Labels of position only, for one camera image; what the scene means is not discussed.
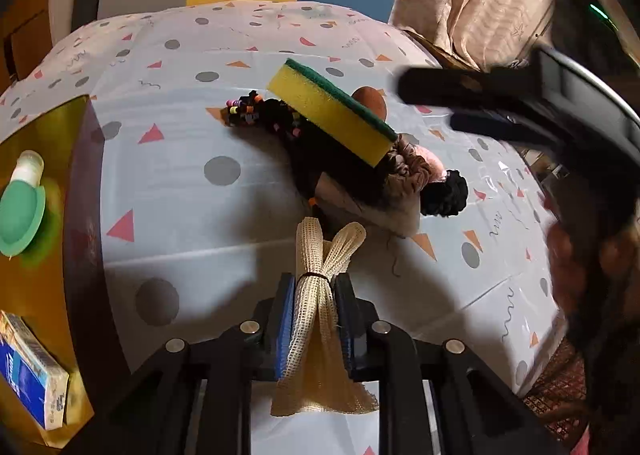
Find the person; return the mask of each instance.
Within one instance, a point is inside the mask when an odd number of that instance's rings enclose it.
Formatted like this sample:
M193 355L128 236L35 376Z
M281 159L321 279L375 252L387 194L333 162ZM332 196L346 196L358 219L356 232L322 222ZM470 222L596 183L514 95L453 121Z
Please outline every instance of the person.
M554 210L549 198L545 207ZM567 337L583 354L587 381L588 453L637 453L640 447L640 234L638 219L600 246L606 278L626 282L622 309L594 359L575 340L572 318L580 312L588 272L575 259L574 244L560 222L546 235L553 298L569 322Z

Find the silver bolt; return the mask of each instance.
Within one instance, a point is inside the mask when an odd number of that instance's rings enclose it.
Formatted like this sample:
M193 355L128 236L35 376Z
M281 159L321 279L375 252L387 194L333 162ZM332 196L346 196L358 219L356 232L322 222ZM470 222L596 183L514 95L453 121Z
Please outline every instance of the silver bolt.
M255 334L258 330L260 330L260 324L257 321L248 320L242 322L240 326L240 330L245 334Z
M166 348L167 351L171 352L172 354L175 354L176 352L182 352L182 350L184 349L184 341L180 338L168 340L168 342L164 344L164 348Z
M449 340L444 346L452 354L462 354L465 351L465 343L460 340Z
M378 334L389 334L391 330L391 325L386 321L378 320L374 321L371 325L373 332L377 332Z

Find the sponge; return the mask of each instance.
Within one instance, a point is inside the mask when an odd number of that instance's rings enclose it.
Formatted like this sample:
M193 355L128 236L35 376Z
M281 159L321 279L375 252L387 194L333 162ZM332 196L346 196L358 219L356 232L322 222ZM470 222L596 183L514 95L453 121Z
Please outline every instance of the sponge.
M287 59L267 88L372 167L398 138L366 106L295 60Z

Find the folded beige mesh fabric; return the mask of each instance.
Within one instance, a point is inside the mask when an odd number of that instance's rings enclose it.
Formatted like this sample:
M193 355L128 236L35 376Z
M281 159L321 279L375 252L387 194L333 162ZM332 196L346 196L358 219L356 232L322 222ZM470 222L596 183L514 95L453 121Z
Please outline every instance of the folded beige mesh fabric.
M354 383L344 368L337 331L338 314L329 282L344 273L351 255L364 241L364 228L352 222L322 241L316 218L305 218L296 232L296 299L294 327L283 378L276 385L271 414L299 411L368 413L378 401L361 383Z

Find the gray circle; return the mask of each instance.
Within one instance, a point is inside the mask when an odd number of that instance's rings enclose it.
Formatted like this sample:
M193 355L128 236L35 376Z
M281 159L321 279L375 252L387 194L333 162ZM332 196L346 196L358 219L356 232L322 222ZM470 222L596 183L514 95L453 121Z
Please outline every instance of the gray circle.
M147 325L163 327L178 315L180 295L165 279L149 278L138 288L135 306L138 316Z
M449 340L444 346L452 354L462 354L465 351L465 343L460 340Z
M89 76L85 76L84 78L80 78L76 82L76 88L79 88L80 86L84 85L88 80L89 80Z
M391 325L386 321L378 320L371 324L371 329L378 334L389 334L389 332L391 332Z
M220 74L217 72L199 72L196 74L196 79L198 81L202 81L203 83L209 83L217 80L220 77Z
M465 242L462 244L462 258L466 261L466 265L472 269L478 268L480 265L480 255L471 242Z
M402 135L404 135L404 138L412 145L415 146L416 144L420 144L420 141L415 137L415 135L412 135L411 133L403 133Z
M469 155L471 157L473 157L474 159L476 159L476 161L482 162L482 157L480 157L480 154L478 153L478 150L473 149L473 148L469 148Z
M164 344L164 348L166 348L167 352L171 352L172 354L182 352L184 350L184 340L181 340L180 338L168 340L168 342Z
M337 78L341 78L341 77L344 76L344 72L342 72L341 70L338 70L338 69L334 69L333 67L327 67L324 70L326 70L332 76L336 76Z
M255 334L260 330L260 324L253 320L243 321L240 325L240 330L245 334Z
M527 365L525 361L519 362L516 368L516 385L520 386L524 383L524 378L527 377L527 372L529 372L529 365Z
M240 170L238 161L220 155L204 165L204 177L214 186L229 186L238 180Z
M102 135L105 140L111 140L120 133L122 123L119 120L112 120L102 127Z

